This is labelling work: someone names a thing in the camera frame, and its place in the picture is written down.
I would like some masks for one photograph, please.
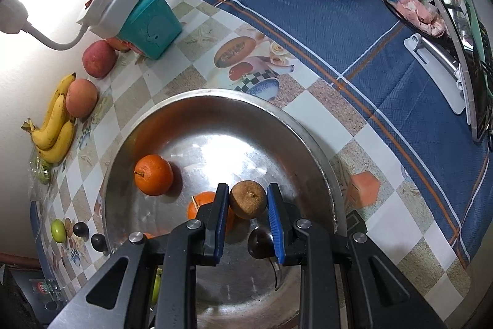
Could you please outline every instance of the plastic bag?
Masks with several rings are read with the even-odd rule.
[[[440,37],[445,32],[445,22],[438,14],[438,9],[429,3],[423,4],[419,0],[399,0],[395,8],[406,20],[429,35]]]
[[[44,202],[51,185],[51,164],[41,159],[33,147],[28,167],[28,199]]]

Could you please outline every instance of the screw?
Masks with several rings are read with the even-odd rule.
[[[296,225],[300,229],[307,229],[307,228],[309,228],[312,225],[312,223],[308,219],[298,219],[296,221]]]
[[[202,222],[200,222],[198,219],[191,219],[186,223],[186,227],[188,227],[189,229],[198,229],[201,226]]]
[[[140,243],[142,243],[142,240],[144,239],[144,234],[142,232],[130,233],[130,235],[128,236],[128,239],[130,240],[130,243],[132,243],[132,244],[140,244]]]
[[[360,244],[366,243],[366,240],[368,240],[368,237],[364,233],[354,233],[352,235],[352,238],[354,239],[354,241]]]

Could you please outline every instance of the blue cloth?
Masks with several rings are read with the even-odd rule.
[[[469,264],[493,217],[487,142],[472,141],[465,112],[452,112],[405,48],[411,30],[381,0],[204,1],[334,83],[393,150],[462,264]]]

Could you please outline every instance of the orange cube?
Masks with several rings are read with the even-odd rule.
[[[373,204],[378,197],[380,182],[370,171],[351,175],[346,193],[356,209]]]

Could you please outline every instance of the green fruit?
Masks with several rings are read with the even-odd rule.
[[[157,268],[156,279],[154,279],[154,287],[152,288],[152,298],[151,298],[151,307],[154,307],[157,303],[157,297],[159,296],[159,288],[161,287],[161,275],[163,274],[163,270],[161,268]]]
[[[55,219],[51,222],[51,235],[53,236],[53,240],[57,243],[64,243],[67,238],[67,234],[65,232],[65,225],[59,219]]]
[[[41,162],[38,169],[38,179],[41,184],[50,184],[51,181],[51,164],[39,158]]]

